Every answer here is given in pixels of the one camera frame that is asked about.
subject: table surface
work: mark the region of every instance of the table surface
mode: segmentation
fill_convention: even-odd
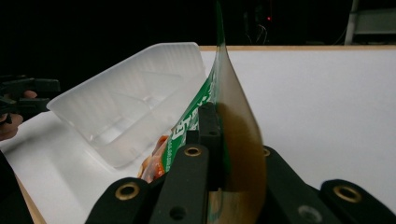
[[[207,74],[214,49],[201,47]],[[318,189],[345,179],[396,212],[395,47],[229,47],[229,55],[264,144],[303,181]],[[52,112],[24,122],[0,148],[48,223],[83,223],[147,156],[113,169]]]

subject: white table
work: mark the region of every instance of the white table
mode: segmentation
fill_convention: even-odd
[[[396,212],[396,48],[244,48],[229,54],[264,144],[303,181],[320,188],[342,178]],[[202,56],[208,73],[214,51]],[[15,138],[0,143],[48,223],[83,223],[104,190],[135,176],[146,157],[115,170],[87,147],[51,112],[24,122]]]

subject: white plastic box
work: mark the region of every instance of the white plastic box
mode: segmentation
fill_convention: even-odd
[[[205,81],[195,43],[158,44],[49,102],[111,166],[139,156],[177,124]]]

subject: plastic packaging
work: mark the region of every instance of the plastic packaging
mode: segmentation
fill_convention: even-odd
[[[49,102],[111,166],[152,150],[170,132],[205,82],[195,43],[158,44]]]

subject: white tabletop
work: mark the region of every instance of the white tabletop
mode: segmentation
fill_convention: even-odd
[[[202,51],[206,72],[214,51]],[[396,212],[396,49],[229,51],[262,130],[307,184],[342,178]],[[52,112],[0,143],[48,223],[83,223],[114,181],[136,176],[146,157],[122,170]]]

